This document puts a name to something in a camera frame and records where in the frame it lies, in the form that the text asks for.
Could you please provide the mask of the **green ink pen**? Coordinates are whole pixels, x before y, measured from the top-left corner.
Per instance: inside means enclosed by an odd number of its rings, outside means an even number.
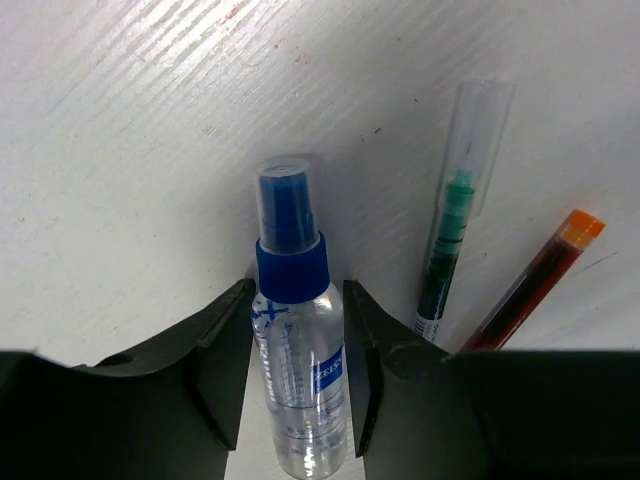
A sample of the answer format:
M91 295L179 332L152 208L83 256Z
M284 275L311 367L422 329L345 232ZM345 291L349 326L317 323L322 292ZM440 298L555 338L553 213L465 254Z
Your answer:
M438 335L469 221L483 208L515 90L499 80L457 88L414 325L429 342Z

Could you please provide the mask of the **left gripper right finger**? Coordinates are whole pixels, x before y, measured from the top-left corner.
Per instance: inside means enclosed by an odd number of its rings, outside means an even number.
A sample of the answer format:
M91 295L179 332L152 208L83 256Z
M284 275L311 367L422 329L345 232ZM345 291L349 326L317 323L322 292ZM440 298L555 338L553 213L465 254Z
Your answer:
M377 427L418 420L417 397L448 354L387 313L359 281L343 283L343 299L355 451L363 457Z

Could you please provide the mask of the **blue cap spray bottle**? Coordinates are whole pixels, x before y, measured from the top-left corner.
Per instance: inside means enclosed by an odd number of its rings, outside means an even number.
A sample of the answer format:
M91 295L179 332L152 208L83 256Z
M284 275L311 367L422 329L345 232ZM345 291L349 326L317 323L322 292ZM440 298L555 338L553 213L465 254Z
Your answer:
M260 163L256 201L251 322L276 457L295 479L326 479L347 453L344 321L315 218L310 161Z

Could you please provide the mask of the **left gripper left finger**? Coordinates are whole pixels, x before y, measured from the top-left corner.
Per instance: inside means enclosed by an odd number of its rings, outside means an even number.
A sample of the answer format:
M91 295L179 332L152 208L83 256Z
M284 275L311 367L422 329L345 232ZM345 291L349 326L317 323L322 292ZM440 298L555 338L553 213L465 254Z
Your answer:
M228 450L237 448L251 350L249 310L256 283L235 282L186 319L95 365L76 370L145 377L174 366L205 423Z

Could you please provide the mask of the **red ink pen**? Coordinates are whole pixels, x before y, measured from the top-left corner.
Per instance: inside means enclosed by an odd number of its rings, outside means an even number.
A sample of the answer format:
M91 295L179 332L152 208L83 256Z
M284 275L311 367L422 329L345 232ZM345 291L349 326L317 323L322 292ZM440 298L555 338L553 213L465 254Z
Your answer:
M502 348L604 228L593 215L573 210L460 351Z

